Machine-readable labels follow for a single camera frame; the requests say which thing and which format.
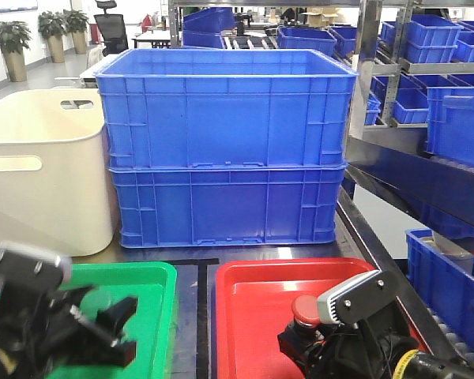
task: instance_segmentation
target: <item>red tray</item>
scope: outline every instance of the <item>red tray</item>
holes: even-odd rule
[[[302,379],[277,342],[292,320],[292,301],[299,295],[320,295],[372,269],[353,258],[236,261],[221,266],[216,276],[218,377]]]

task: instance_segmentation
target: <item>bin handle hole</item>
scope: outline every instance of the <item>bin handle hole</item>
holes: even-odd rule
[[[0,156],[0,172],[38,171],[42,160],[38,156]]]
[[[91,100],[63,100],[60,105],[63,109],[93,109],[94,105]]]

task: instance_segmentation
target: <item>red emergency stop button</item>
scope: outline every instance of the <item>red emergency stop button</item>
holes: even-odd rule
[[[321,323],[318,315],[317,298],[313,295],[301,295],[292,303],[293,317],[306,326],[316,326]]]

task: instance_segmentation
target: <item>workbench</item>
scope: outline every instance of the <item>workbench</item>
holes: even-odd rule
[[[190,248],[127,249],[119,233],[102,252],[75,257],[74,263],[166,261],[178,272],[179,296],[172,379],[216,377],[216,271],[230,261],[260,261],[312,257],[355,257],[382,270],[399,268],[343,190],[336,214],[337,240],[328,244],[290,246],[204,246]],[[399,296],[426,346],[439,357],[456,353],[407,279],[401,275]]]

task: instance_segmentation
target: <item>potted plant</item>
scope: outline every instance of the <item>potted plant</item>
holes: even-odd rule
[[[32,39],[28,24],[23,21],[0,21],[0,49],[6,60],[11,81],[26,81],[23,47],[29,49]]]
[[[53,63],[63,63],[63,36],[66,34],[65,18],[60,12],[42,12],[39,15],[39,32],[47,41]]]
[[[80,10],[64,10],[66,20],[66,31],[72,34],[73,47],[76,54],[86,54],[85,32],[88,29],[88,17]]]

